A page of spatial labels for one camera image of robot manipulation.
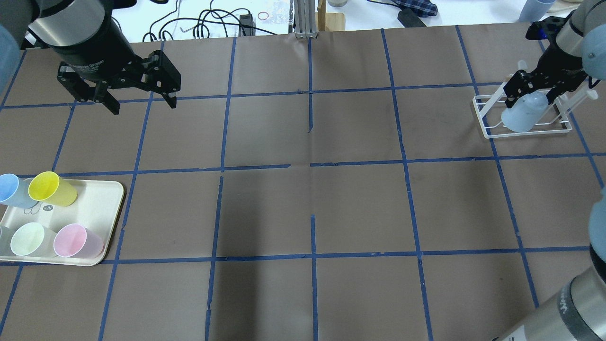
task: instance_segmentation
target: plastic cup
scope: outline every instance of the plastic cup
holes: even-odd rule
[[[556,0],[527,0],[518,22],[535,22],[541,20]]]
[[[76,189],[55,172],[38,174],[28,192],[34,200],[57,206],[70,206],[78,197]]]
[[[10,240],[13,238],[15,230],[5,226],[0,226],[0,256],[15,255],[10,250]]]
[[[20,256],[55,257],[53,240],[56,235],[39,223],[27,223],[13,234],[10,249]]]
[[[53,247],[61,257],[94,258],[103,251],[103,239],[80,224],[63,227]]]
[[[15,174],[0,175],[0,204],[31,208],[38,203],[27,193],[29,184]]]

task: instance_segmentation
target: tray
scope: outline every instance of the tray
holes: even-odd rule
[[[22,225],[37,222],[55,232],[63,226],[78,223],[98,234],[104,242],[103,251],[91,259],[64,257],[28,257],[1,256],[0,260],[10,262],[31,262],[48,264],[65,264],[78,266],[93,266],[105,258],[109,241],[112,237],[118,213],[124,198],[124,187],[116,181],[71,180],[66,179],[78,191],[78,198],[67,207],[49,205],[39,202],[31,209],[9,206],[0,221],[9,229],[17,230]]]

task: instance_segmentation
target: white plate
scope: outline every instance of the white plate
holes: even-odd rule
[[[97,257],[91,259],[0,255],[0,260],[92,266],[105,258],[118,219],[118,212],[120,212],[122,206],[124,187],[116,181],[71,179],[67,179],[67,181],[78,191],[78,198],[70,206],[60,207],[43,202],[39,202],[31,209],[9,206],[2,221],[0,221],[0,225],[17,230],[24,224],[35,221],[46,228],[59,232],[65,225],[78,223],[103,239],[103,251]]]

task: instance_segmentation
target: pink cup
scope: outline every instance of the pink cup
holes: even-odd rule
[[[103,239],[80,224],[63,227],[55,237],[53,247],[61,257],[94,258],[103,251]]]

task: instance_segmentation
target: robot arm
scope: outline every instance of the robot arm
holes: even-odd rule
[[[508,108],[520,97],[539,89],[551,89],[547,93],[551,104],[559,95],[576,90],[588,75],[606,79],[605,0],[585,0],[566,19],[549,17],[535,22],[526,38],[547,38],[550,46],[536,69],[518,70],[505,85]]]
[[[16,3],[21,6],[18,12]],[[160,50],[145,59],[137,56],[112,21],[110,6],[99,0],[0,0],[0,12],[5,10],[15,15],[0,16],[0,35],[2,26],[9,27],[15,41],[22,41],[26,20],[30,30],[64,60],[57,79],[76,100],[102,103],[117,115],[119,103],[108,89],[137,87],[161,94],[171,108],[176,107],[181,74]]]

